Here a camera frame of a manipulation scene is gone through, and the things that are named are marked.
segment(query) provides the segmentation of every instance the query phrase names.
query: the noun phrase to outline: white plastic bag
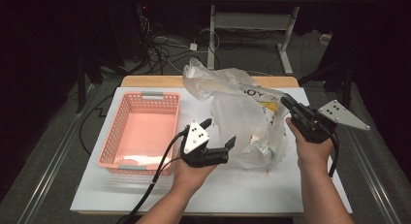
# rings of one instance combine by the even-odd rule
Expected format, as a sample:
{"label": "white plastic bag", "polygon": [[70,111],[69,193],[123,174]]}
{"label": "white plastic bag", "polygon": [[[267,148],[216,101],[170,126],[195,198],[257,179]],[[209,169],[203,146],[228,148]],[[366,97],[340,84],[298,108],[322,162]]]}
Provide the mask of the white plastic bag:
{"label": "white plastic bag", "polygon": [[267,89],[244,71],[210,71],[197,59],[184,67],[183,84],[199,100],[213,97],[211,115],[218,125],[220,144],[237,136],[230,151],[244,169],[272,166],[285,153],[283,92]]}

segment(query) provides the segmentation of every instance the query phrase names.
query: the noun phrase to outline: plastic basket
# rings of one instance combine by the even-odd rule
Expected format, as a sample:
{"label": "plastic basket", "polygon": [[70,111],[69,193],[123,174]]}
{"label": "plastic basket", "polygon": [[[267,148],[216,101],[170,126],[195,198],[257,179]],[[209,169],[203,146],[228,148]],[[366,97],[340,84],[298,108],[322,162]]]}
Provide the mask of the plastic basket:
{"label": "plastic basket", "polygon": [[[116,174],[154,175],[175,136],[179,101],[178,93],[124,93],[98,164]],[[173,149],[164,163],[172,157]],[[172,170],[168,165],[162,175]]]}

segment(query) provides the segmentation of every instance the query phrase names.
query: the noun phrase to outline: white triangular marker plate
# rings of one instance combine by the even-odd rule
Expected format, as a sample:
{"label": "white triangular marker plate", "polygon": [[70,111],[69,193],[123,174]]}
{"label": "white triangular marker plate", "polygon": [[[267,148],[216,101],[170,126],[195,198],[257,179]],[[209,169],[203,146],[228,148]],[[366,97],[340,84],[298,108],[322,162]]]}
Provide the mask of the white triangular marker plate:
{"label": "white triangular marker plate", "polygon": [[328,118],[330,121],[343,124],[351,127],[356,127],[363,130],[369,130],[369,126],[363,123],[360,119],[354,116],[344,106],[333,100],[325,106],[318,109],[318,112]]}
{"label": "white triangular marker plate", "polygon": [[190,153],[208,140],[209,134],[206,130],[199,123],[193,121],[190,124],[187,141],[185,142],[184,153]]}

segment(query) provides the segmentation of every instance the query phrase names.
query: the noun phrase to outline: white table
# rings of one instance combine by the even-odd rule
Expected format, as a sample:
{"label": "white table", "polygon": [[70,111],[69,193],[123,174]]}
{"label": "white table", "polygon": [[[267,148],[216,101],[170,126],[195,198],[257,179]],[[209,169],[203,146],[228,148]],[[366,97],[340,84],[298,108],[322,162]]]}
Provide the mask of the white table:
{"label": "white table", "polygon": [[[71,210],[80,213],[128,213],[142,197],[151,176],[116,175],[97,164],[106,134],[108,133],[116,104],[125,91],[171,91],[181,95],[178,130],[192,120],[201,122],[209,117],[209,101],[200,102],[185,88],[178,87],[120,87],[118,88],[100,136],[90,156]],[[281,88],[296,100],[308,104],[302,88]],[[209,144],[218,142],[216,129],[207,129]],[[221,216],[299,216],[302,215],[300,172],[294,136],[287,129],[288,147],[281,162],[270,172],[266,169],[244,170],[234,160],[219,165],[207,178],[204,186],[193,196],[186,215]],[[141,212],[148,211],[169,190],[172,176],[160,176]],[[333,182],[349,212],[352,212],[338,173]]]}

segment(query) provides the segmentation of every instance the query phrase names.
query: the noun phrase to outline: dark background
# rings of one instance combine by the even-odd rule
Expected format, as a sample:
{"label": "dark background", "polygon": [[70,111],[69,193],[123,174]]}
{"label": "dark background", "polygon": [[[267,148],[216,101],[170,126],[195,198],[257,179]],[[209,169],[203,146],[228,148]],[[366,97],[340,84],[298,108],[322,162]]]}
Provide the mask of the dark background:
{"label": "dark background", "polygon": [[[333,32],[319,70],[327,69],[341,56],[351,63],[353,81],[368,111],[410,178],[411,9],[408,1],[380,0],[377,5],[346,9],[321,5],[301,8],[295,33],[302,35],[313,29]],[[85,58],[87,75],[98,80],[99,63],[88,60],[90,54],[122,65],[126,52],[140,48],[124,49],[113,26],[115,11],[123,9],[121,12],[127,13],[130,20],[127,29],[136,31],[127,34],[138,41],[135,13],[127,11],[133,9],[133,5],[120,8],[118,4],[93,4],[87,6],[87,13],[84,4],[74,0],[0,0],[0,6],[3,197],[47,128],[47,121],[68,99],[68,90],[77,78],[79,57]],[[179,33],[194,35],[199,27],[208,24],[207,6],[169,4],[159,8],[147,4],[146,7],[153,22],[168,25]],[[241,7],[225,7],[226,10],[238,8]],[[286,12],[287,9],[262,6],[248,11]],[[321,80],[341,84],[344,77],[344,70],[335,70]]]}

